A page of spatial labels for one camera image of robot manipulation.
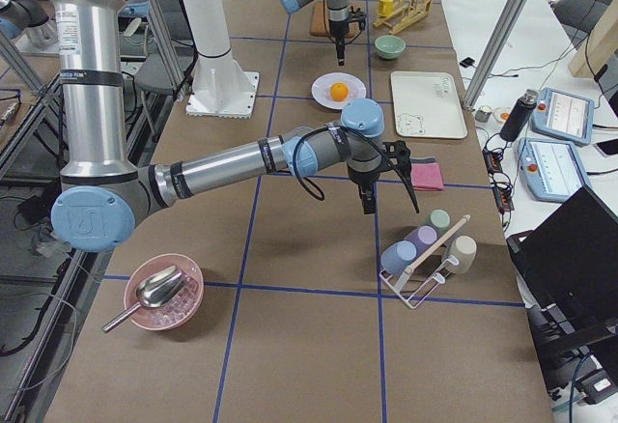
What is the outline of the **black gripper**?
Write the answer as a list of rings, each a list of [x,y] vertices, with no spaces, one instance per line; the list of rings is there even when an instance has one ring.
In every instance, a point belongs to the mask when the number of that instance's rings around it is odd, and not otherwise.
[[[366,27],[366,14],[354,6],[331,8],[327,6],[329,35],[336,41],[336,55],[339,66],[345,65],[346,38],[352,34],[353,42]]]
[[[381,159],[366,161],[349,159],[347,161],[350,180],[358,186],[359,196],[364,214],[376,212],[376,196],[374,183],[379,179],[382,169]]]

